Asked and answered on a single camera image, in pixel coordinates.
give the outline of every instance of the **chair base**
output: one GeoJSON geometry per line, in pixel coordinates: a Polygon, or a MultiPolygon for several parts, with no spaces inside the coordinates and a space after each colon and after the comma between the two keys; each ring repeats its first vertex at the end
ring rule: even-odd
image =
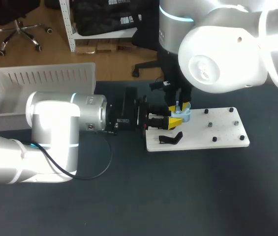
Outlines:
{"type": "Polygon", "coordinates": [[[19,20],[15,20],[14,22],[14,28],[9,28],[9,29],[0,29],[1,32],[11,32],[11,34],[1,43],[1,50],[0,50],[0,56],[5,55],[5,48],[11,38],[18,34],[24,35],[26,38],[28,38],[34,45],[35,49],[37,51],[41,51],[41,46],[37,39],[30,33],[28,33],[26,30],[31,29],[31,28],[36,28],[40,27],[43,28],[48,34],[52,33],[52,28],[45,26],[44,24],[37,24],[37,25],[30,25],[30,26],[23,26],[23,22],[19,20]]]}

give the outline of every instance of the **yellow object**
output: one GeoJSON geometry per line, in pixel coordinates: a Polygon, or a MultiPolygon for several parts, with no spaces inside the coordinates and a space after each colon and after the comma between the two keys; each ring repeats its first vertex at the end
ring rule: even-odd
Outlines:
{"type": "Polygon", "coordinates": [[[168,129],[175,128],[178,125],[181,125],[183,123],[182,118],[169,118],[168,120],[168,129]]]}
{"type": "Polygon", "coordinates": [[[190,102],[184,102],[182,111],[184,111],[189,104],[190,104],[190,102]]]}
{"type": "Polygon", "coordinates": [[[175,112],[176,106],[170,106],[170,107],[168,107],[168,110],[171,112],[175,112]]]}

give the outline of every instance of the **blue object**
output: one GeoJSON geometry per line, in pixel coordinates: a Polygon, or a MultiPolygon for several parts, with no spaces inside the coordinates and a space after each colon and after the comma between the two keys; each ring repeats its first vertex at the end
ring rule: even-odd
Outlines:
{"type": "Polygon", "coordinates": [[[184,111],[181,111],[179,102],[176,101],[176,111],[172,112],[171,117],[172,118],[182,118],[184,123],[188,122],[191,117],[191,104],[189,103],[189,105],[186,107],[186,109],[184,111]]]}
{"type": "Polygon", "coordinates": [[[167,16],[170,19],[173,19],[175,21],[184,21],[184,22],[193,22],[194,20],[191,19],[190,17],[178,17],[178,16],[173,16],[171,14],[168,14],[166,11],[164,11],[160,6],[159,6],[160,11],[167,16]]]}

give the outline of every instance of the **black bag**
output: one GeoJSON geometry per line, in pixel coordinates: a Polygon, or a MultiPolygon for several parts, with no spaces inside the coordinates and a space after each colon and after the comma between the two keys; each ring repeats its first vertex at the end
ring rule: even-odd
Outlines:
{"type": "Polygon", "coordinates": [[[75,0],[73,8],[76,27],[82,36],[134,28],[142,20],[131,0],[75,0]]]}

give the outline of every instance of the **metal shelf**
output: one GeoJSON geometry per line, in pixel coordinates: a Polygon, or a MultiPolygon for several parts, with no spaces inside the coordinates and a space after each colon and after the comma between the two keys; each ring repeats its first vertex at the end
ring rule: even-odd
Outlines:
{"type": "Polygon", "coordinates": [[[76,39],[131,38],[134,35],[134,33],[137,31],[137,28],[132,28],[132,29],[125,29],[125,30],[103,33],[98,35],[81,36],[78,34],[78,32],[75,32],[75,30],[72,28],[69,0],[59,0],[59,2],[61,6],[61,12],[62,12],[63,22],[66,30],[66,35],[68,37],[69,46],[72,52],[75,52],[76,39]]]}

